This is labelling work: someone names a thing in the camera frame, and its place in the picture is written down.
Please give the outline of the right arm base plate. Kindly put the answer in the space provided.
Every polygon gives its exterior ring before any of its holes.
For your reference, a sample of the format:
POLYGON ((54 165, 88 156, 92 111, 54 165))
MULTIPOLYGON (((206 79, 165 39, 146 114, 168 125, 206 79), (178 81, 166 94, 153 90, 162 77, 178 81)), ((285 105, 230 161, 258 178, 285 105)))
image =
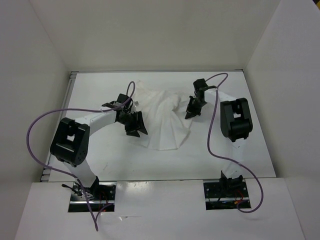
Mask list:
POLYGON ((245 181, 232 180, 223 183, 221 179, 204 181, 203 191, 206 210, 250 209, 251 203, 245 181))

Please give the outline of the white pleated skirt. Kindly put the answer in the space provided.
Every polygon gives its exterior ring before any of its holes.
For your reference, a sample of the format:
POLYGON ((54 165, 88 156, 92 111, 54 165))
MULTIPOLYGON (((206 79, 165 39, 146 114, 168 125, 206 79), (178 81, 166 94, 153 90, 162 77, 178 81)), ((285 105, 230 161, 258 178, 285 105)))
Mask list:
POLYGON ((175 89, 150 88, 142 81, 135 85, 133 100, 139 102, 148 135, 132 139, 136 146, 150 150, 177 150, 188 138, 191 119, 185 119, 189 96, 175 89))

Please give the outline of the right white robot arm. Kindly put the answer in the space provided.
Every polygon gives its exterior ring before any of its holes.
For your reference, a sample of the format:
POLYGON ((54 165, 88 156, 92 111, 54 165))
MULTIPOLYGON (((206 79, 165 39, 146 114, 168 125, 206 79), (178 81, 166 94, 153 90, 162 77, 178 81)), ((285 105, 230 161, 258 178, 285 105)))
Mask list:
POLYGON ((189 97, 185 119, 199 116, 206 104, 214 106, 209 125, 207 148, 209 149, 209 153, 214 157, 229 161, 221 171, 219 179, 220 193, 225 197, 229 197, 240 188, 243 181, 243 176, 239 173, 239 168, 243 167, 241 163, 243 147, 253 130, 249 103, 244 97, 236 98, 220 91, 218 86, 209 86, 204 78, 194 81, 193 87, 194 95, 189 97), (229 142, 230 156, 219 156, 210 150, 211 133, 217 109, 219 109, 221 133, 229 142))

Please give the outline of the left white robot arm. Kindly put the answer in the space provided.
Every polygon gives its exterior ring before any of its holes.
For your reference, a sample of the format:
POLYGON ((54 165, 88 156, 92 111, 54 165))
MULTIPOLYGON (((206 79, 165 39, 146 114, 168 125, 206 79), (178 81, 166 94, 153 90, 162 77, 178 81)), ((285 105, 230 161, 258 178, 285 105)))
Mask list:
POLYGON ((81 181, 81 193, 88 200, 107 192, 86 160, 90 136, 114 123, 124 125, 128 136, 139 138, 139 133, 148 134, 142 112, 135 109, 134 101, 128 95, 121 93, 117 100, 102 106, 106 112, 99 111, 77 119, 61 119, 50 146, 50 153, 81 181))

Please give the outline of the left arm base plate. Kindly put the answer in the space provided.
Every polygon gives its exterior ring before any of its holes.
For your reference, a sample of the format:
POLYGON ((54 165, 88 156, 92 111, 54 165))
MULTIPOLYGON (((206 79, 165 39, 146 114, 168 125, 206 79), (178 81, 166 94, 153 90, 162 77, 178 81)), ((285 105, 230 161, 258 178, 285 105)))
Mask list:
MULTIPOLYGON (((115 197, 116 197, 116 184, 103 182, 101 185, 102 193, 98 193, 97 196, 87 192, 87 198, 91 210, 94 213, 98 212, 114 212, 115 211, 115 197)), ((70 194, 70 201, 68 212, 69 213, 85 213, 89 212, 87 201, 84 196, 83 190, 76 182, 73 183, 70 194)))

